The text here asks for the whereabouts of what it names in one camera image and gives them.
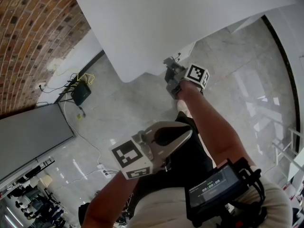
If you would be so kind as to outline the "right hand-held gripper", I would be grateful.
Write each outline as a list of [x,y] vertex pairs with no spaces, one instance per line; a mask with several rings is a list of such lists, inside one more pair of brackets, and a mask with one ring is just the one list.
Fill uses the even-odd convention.
[[177,99],[177,94],[181,91],[181,81],[192,82],[203,94],[210,77],[207,69],[196,64],[190,64],[188,68],[185,68],[176,63],[172,57],[165,59],[163,64],[167,67],[165,74],[166,89],[173,99]]

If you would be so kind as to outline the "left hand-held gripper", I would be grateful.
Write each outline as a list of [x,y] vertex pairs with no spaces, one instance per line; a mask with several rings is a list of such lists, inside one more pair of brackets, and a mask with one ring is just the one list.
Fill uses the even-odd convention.
[[146,130],[122,138],[109,151],[127,179],[151,175],[167,165],[171,154],[192,135],[192,127],[176,121],[156,122]]

